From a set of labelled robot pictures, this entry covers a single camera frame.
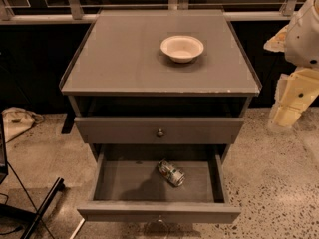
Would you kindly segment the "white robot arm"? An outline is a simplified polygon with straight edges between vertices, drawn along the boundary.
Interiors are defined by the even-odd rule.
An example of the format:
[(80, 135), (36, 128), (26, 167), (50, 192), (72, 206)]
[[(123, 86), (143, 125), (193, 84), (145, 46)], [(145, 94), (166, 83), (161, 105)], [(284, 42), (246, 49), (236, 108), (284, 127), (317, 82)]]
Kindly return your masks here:
[(290, 75), (280, 76), (269, 115), (273, 125), (292, 127), (319, 96), (319, 0), (306, 0), (263, 49), (283, 52), (296, 67)]

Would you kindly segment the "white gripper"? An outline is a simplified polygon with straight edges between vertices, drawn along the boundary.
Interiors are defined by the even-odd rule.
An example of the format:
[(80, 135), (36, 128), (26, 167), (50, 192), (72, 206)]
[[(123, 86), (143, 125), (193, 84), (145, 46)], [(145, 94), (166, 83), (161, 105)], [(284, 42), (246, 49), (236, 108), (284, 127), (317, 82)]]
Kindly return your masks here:
[[(284, 26), (266, 41), (263, 49), (269, 52), (284, 52), (288, 26)], [(297, 67), (290, 74), (282, 74), (277, 82), (275, 103), (269, 119), (280, 127), (291, 127), (319, 96), (319, 71)]]

